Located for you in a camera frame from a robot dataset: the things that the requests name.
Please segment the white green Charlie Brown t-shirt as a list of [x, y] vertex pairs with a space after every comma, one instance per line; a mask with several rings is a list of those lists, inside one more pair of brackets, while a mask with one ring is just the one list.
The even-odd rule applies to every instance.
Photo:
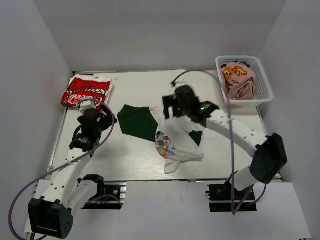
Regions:
[[198, 147], [203, 136], [203, 128], [198, 127], [187, 117], [166, 119], [162, 110], [156, 107], [124, 105], [117, 117], [123, 134], [154, 142], [159, 148], [167, 150], [177, 149], [170, 137], [170, 134], [174, 133], [169, 129], [170, 126], [177, 130], [179, 136], [187, 134], [188, 136], [182, 139], [192, 139]]

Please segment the white colourful print t-shirt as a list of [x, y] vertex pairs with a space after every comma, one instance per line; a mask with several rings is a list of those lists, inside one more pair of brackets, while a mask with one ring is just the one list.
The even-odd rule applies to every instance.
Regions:
[[200, 149], [204, 127], [187, 117], [163, 118], [155, 132], [155, 147], [166, 159], [164, 173], [174, 173], [184, 162], [200, 161], [205, 153]]

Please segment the pink orange print t-shirt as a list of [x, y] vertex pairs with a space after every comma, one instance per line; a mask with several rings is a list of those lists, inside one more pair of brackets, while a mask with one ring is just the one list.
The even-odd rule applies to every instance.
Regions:
[[253, 100], [256, 91], [256, 74], [246, 65], [229, 62], [220, 66], [222, 82], [230, 100]]

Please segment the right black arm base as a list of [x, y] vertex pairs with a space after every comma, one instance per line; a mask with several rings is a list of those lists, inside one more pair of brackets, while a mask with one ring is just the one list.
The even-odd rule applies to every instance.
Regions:
[[[209, 209], [213, 213], [232, 212], [232, 196], [231, 190], [224, 184], [209, 184], [205, 192], [209, 200]], [[254, 190], [251, 189], [249, 195], [239, 208], [238, 212], [256, 212], [255, 203], [256, 196]]]

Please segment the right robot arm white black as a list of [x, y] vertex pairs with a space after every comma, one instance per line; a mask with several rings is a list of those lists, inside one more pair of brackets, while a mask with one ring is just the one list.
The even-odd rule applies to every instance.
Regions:
[[288, 162], [283, 139], [277, 133], [265, 135], [231, 119], [216, 104], [201, 102], [189, 85], [178, 87], [173, 95], [162, 97], [166, 119], [173, 110], [176, 118], [188, 117], [192, 122], [229, 138], [251, 158], [249, 166], [231, 174], [227, 185], [240, 193], [256, 183], [269, 184]]

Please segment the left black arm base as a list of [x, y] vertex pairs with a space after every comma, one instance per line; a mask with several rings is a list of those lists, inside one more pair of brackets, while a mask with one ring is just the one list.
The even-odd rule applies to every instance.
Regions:
[[85, 210], [120, 210], [126, 197], [126, 182], [105, 182], [100, 195], [94, 196], [83, 207]]

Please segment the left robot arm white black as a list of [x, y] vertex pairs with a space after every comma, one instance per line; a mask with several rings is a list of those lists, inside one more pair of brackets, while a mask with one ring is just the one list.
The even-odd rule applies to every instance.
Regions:
[[33, 233], [64, 240], [71, 232], [77, 212], [93, 197], [103, 194], [103, 177], [80, 175], [100, 145], [103, 131], [117, 122], [106, 107], [102, 111], [82, 110], [80, 125], [73, 133], [65, 158], [65, 167], [57, 168], [57, 175], [40, 198], [32, 198], [28, 215]]

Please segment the folded red white t-shirt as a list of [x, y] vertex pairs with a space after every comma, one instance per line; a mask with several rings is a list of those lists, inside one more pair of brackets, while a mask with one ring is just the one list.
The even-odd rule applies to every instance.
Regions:
[[60, 104], [75, 108], [79, 101], [91, 98], [107, 105], [114, 87], [112, 78], [77, 74], [70, 79]]

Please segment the blue garment in basket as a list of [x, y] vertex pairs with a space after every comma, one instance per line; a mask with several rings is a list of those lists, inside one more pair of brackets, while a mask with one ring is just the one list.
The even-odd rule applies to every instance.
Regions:
[[234, 62], [234, 63], [241, 63], [241, 64], [243, 64], [243, 65], [246, 65], [247, 68], [250, 68], [250, 67], [251, 67], [250, 64], [248, 64], [247, 61], [235, 60], [235, 61], [233, 61], [233, 62]]

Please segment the white plastic basket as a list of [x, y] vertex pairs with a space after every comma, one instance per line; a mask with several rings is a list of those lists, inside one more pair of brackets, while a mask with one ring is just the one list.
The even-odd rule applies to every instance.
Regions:
[[[231, 100], [228, 98], [226, 89], [223, 85], [223, 76], [220, 72], [220, 67], [223, 64], [227, 64], [233, 61], [246, 61], [250, 68], [256, 74], [256, 81], [255, 81], [255, 94], [253, 100]], [[224, 101], [230, 101], [230, 105], [233, 107], [257, 107], [263, 103], [270, 102], [273, 99], [273, 94], [268, 83], [268, 79], [266, 74], [263, 70], [263, 67], [255, 56], [247, 56], [247, 55], [226, 55], [226, 56], [218, 56], [215, 59], [216, 67], [218, 70], [218, 78], [222, 84], [222, 95]]]

